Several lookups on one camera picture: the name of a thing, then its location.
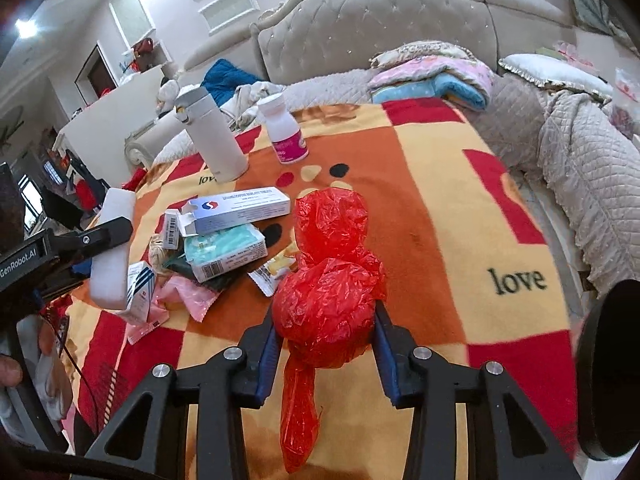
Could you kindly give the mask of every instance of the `small box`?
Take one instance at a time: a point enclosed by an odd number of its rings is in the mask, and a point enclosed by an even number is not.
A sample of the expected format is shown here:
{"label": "small box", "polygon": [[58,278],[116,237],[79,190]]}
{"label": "small box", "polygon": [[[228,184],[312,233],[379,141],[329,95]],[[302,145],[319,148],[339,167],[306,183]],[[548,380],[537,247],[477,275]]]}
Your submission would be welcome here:
{"label": "small box", "polygon": [[184,241],[184,255],[200,283],[267,254],[264,235],[251,224],[191,236]]}
{"label": "small box", "polygon": [[189,200],[181,210],[178,227],[183,237],[208,235],[289,214],[291,200],[275,187],[234,191]]}
{"label": "small box", "polygon": [[146,323],[151,299],[156,286],[156,274],[146,262],[129,266],[127,273],[127,308],[115,312],[130,325]]}
{"label": "small box", "polygon": [[164,212],[164,223],[162,224],[162,248],[176,250],[180,243],[180,231],[178,231],[178,218],[180,211],[177,209],[167,209]]}

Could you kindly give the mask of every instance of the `human hand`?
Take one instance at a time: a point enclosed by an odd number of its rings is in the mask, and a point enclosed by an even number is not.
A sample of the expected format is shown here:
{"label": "human hand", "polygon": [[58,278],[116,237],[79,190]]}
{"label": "human hand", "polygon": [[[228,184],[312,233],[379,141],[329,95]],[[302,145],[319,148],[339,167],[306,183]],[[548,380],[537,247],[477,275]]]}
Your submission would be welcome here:
{"label": "human hand", "polygon": [[[53,332],[53,328],[49,323],[44,322],[38,334],[38,347],[40,348],[40,352],[46,356],[50,356],[55,348],[55,343],[56,335]],[[6,355],[0,355],[0,386],[13,388],[21,382],[22,368],[20,368],[18,361]]]}
{"label": "human hand", "polygon": [[[36,333],[38,348],[25,346],[25,341],[33,340]],[[73,393],[65,367],[55,351],[56,336],[51,325],[39,316],[29,316],[18,323],[18,334],[29,370],[22,370],[15,360],[0,355],[0,422],[12,438],[31,444],[26,440],[26,433],[6,388],[17,386],[22,382],[23,374],[30,372],[38,398],[53,421],[66,417]],[[6,341],[0,342],[2,353],[8,353]]]}

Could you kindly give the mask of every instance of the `blue blanket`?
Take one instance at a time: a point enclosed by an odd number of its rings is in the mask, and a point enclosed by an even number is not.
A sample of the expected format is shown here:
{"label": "blue blanket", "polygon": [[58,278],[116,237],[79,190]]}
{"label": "blue blanket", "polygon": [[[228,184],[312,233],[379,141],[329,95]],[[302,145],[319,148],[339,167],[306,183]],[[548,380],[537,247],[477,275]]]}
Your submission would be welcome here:
{"label": "blue blanket", "polygon": [[240,70],[226,59],[219,59],[209,68],[200,86],[204,86],[216,104],[222,106],[234,96],[236,87],[252,85],[256,81],[260,80],[255,75]]}
{"label": "blue blanket", "polygon": [[476,111],[485,110],[487,105],[486,99],[478,90],[446,72],[422,81],[385,86],[376,90],[372,96],[375,104],[418,97],[450,98],[455,103]]}

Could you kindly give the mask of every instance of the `upholstered headboard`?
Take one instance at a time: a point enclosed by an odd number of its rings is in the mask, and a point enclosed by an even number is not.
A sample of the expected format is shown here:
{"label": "upholstered headboard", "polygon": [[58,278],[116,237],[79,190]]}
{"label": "upholstered headboard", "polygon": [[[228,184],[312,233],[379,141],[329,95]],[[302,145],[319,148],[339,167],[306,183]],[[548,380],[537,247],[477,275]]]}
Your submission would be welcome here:
{"label": "upholstered headboard", "polygon": [[354,68],[416,40],[471,50],[494,70],[499,57],[575,43],[571,17],[543,0],[288,0],[251,27],[230,28],[200,46],[184,70],[204,70],[241,49],[279,84]]}

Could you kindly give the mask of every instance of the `orange blanket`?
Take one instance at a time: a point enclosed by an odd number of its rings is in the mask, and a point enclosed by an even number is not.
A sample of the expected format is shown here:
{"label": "orange blanket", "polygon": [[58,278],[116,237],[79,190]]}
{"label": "orange blanket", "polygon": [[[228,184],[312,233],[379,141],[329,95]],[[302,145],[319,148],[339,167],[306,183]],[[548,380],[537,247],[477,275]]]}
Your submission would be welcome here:
{"label": "orange blanket", "polygon": [[[572,453],[575,373],[554,262],[508,174],[463,115],[441,100],[420,99],[312,108],[296,119],[310,155],[292,166],[278,163],[266,133],[256,128],[238,137],[250,169],[236,182],[217,184],[198,155],[154,168],[138,191],[130,261],[146,257],[164,210],[194,196],[278,186],[295,199],[327,186],[354,189],[369,209],[367,248],[388,272],[393,322],[451,362],[500,361]],[[275,242],[270,257],[291,242],[290,216],[257,225]],[[74,297],[69,346],[97,399],[100,428],[153,365],[205,362],[260,323],[269,304],[242,276],[203,323],[174,304],[164,326],[130,346],[123,322],[96,308],[86,287]],[[243,413],[254,479],[287,477],[278,442],[286,358],[283,350],[263,409]],[[93,425],[93,403],[77,374],[73,386],[80,413]],[[402,476],[412,413],[390,405],[371,352],[339,370],[318,370],[316,404],[318,444],[297,478]],[[195,413],[192,408],[190,478]],[[464,417],[461,410],[459,478],[466,478]]]}

